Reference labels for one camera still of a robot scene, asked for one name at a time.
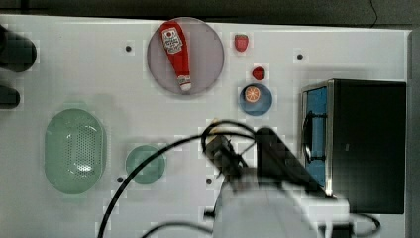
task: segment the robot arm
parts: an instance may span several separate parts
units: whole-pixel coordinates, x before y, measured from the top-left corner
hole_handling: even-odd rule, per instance
[[[222,137],[206,150],[226,178],[215,207],[214,238],[329,238],[334,225],[349,223],[348,201],[327,197],[272,130],[257,131],[257,168],[241,167]]]

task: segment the black microwave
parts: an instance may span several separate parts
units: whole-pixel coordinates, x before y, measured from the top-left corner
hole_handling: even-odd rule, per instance
[[[404,213],[406,83],[331,79],[302,90],[301,155],[353,213]]]

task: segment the oval green basket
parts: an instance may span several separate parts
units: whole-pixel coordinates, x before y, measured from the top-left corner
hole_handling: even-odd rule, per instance
[[[49,182],[66,194],[92,188],[105,169],[105,131],[90,113],[67,109],[46,132],[45,170]]]

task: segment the ketchup bottle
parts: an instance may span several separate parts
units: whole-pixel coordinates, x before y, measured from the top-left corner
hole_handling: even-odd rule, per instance
[[[167,21],[160,26],[159,32],[167,58],[175,70],[179,86],[182,91],[188,91],[191,89],[188,46],[182,29],[175,21]]]

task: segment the black cable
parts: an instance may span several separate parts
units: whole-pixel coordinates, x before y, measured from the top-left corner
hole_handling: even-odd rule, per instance
[[[241,162],[242,167],[247,167],[248,164],[247,162],[244,160],[244,158],[241,155],[238,155],[238,160]]]
[[[237,133],[237,132],[215,132],[215,133],[208,133],[206,136],[214,136],[214,135],[233,135],[233,136],[240,136],[240,137],[245,137],[248,139],[254,139],[254,137],[250,136],[250,135],[245,135],[245,134],[241,134],[241,133]],[[202,138],[203,134],[201,135],[195,135],[195,136],[190,136],[188,138],[185,139],[181,139],[178,140],[170,145],[167,145],[161,149],[159,149],[157,152],[155,152],[154,154],[152,154],[151,156],[149,156],[147,159],[145,159],[143,162],[141,162],[127,177],[126,179],[121,183],[120,187],[118,188],[117,192],[115,192],[114,196],[111,199],[111,202],[108,205],[108,208],[106,209],[106,212],[102,218],[102,222],[101,222],[101,226],[99,228],[99,232],[98,232],[98,238],[102,238],[105,232],[105,227],[106,224],[108,222],[109,217],[111,216],[112,210],[114,209],[115,204],[117,203],[118,199],[120,198],[121,194],[123,193],[124,189],[127,187],[127,185],[129,184],[129,182],[136,176],[136,174],[142,169],[144,168],[149,162],[151,162],[154,158],[160,156],[161,154],[163,154],[164,152],[177,147],[179,145],[182,145],[184,143],[190,142],[192,140],[196,140],[199,138]]]
[[[371,220],[371,222],[373,222],[375,229],[371,230],[370,232],[367,233],[362,233],[362,234],[356,234],[355,230],[352,231],[353,235],[355,235],[356,237],[368,237],[371,235],[376,234],[377,232],[379,232],[380,230],[380,222],[378,219],[376,219],[375,217],[371,216],[371,215],[367,215],[367,214],[352,214],[358,217],[362,217],[362,218],[367,218],[369,220]]]
[[[256,142],[253,142],[252,144],[248,145],[239,155],[243,155],[247,150],[249,150],[253,145],[255,145]]]
[[[252,135],[253,135],[253,140],[255,140],[255,137],[256,137],[256,131],[254,131],[254,129],[253,128],[251,128],[251,127],[249,127],[249,126],[247,126],[247,125],[245,125],[245,124],[243,124],[243,123],[240,123],[240,122],[236,122],[236,121],[230,121],[230,120],[222,120],[222,121],[217,121],[217,122],[213,122],[213,123],[211,123],[205,130],[204,130],[204,132],[203,132],[203,134],[202,134],[202,137],[201,137],[201,147],[203,148],[203,153],[205,153],[206,152],[206,138],[207,138],[207,135],[210,133],[210,131],[213,129],[213,128],[215,128],[215,127],[217,127],[217,126],[219,126],[219,125],[222,125],[222,124],[230,124],[230,125],[234,125],[234,126],[237,126],[237,127],[241,127],[241,128],[243,128],[243,129],[245,129],[245,130],[247,130],[247,131],[249,131]]]
[[[207,234],[212,234],[213,230],[205,227],[205,226],[201,226],[198,224],[194,224],[191,222],[185,222],[185,221],[170,221],[170,222],[165,222],[165,223],[161,223],[157,226],[155,226],[154,228],[150,229],[146,234],[144,234],[141,238],[148,238],[150,237],[153,233],[161,230],[162,228],[166,228],[166,227],[170,227],[170,226],[184,226],[184,227],[188,227],[188,228],[192,228],[198,231],[202,231],[204,233]]]
[[[377,21],[377,13],[376,13],[376,9],[374,9],[374,6],[373,6],[373,3],[371,2],[372,0],[370,0],[370,6],[371,6],[371,8],[373,9],[373,12],[374,12],[374,15],[375,15],[375,19],[374,19],[374,22],[373,22],[373,24],[371,24],[371,28],[374,26],[374,24],[376,24],[376,21]]]

